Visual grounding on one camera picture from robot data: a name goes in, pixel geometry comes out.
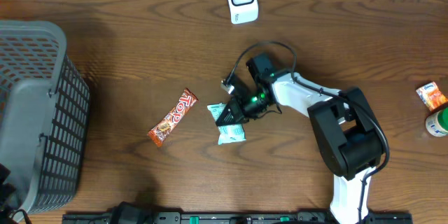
gray plastic basket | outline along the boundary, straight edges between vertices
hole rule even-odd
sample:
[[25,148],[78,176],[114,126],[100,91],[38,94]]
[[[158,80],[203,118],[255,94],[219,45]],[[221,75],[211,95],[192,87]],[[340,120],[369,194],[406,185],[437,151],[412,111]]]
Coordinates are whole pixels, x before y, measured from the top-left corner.
[[0,21],[0,163],[30,214],[74,197],[87,134],[89,88],[50,22]]

plastic jar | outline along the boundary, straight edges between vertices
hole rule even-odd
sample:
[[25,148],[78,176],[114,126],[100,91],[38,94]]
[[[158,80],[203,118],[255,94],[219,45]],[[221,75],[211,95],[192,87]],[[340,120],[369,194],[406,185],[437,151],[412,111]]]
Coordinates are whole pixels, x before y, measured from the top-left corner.
[[428,116],[426,129],[435,137],[448,135],[448,108]]

red candy wrapper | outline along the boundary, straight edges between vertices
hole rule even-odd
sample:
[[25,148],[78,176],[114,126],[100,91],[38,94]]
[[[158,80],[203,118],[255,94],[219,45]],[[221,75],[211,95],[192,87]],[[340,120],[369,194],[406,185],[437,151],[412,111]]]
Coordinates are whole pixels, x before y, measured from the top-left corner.
[[183,90],[181,98],[177,105],[157,124],[152,130],[148,132],[148,136],[154,141],[157,147],[161,147],[163,141],[168,137],[169,133],[182,120],[184,115],[197,102],[196,96],[188,90]]

orange packet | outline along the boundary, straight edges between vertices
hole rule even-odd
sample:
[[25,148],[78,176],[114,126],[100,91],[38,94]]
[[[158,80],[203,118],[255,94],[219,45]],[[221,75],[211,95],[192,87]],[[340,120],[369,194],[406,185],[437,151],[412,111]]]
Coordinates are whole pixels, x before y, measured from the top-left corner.
[[159,122],[152,130],[148,132],[148,136],[154,141],[157,147],[161,147],[163,141],[173,131],[177,124],[182,120],[184,115],[197,102],[196,96],[188,90],[183,90],[183,94],[177,105]]
[[447,98],[439,90],[439,87],[435,82],[419,87],[416,92],[430,111],[433,111],[448,102]]

wood grain surface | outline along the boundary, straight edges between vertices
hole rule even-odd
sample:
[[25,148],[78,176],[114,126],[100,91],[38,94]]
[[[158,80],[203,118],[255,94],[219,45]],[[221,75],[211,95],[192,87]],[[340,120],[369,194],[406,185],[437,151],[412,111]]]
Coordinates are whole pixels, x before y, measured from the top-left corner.
[[[258,20],[235,26],[227,0],[0,0],[2,19],[64,30],[93,97],[78,194],[33,222],[121,201],[184,211],[329,207],[333,175],[309,120],[292,109],[245,125],[244,143],[217,144],[207,105],[229,99],[221,79],[247,46],[274,39],[296,48],[305,78],[364,91],[391,147],[368,206],[446,223],[448,139],[427,133],[429,112],[415,89],[436,81],[448,95],[448,0],[259,2]],[[288,52],[266,49],[291,63]],[[244,67],[237,73],[250,81]],[[199,102],[157,148],[146,133],[185,87]]]

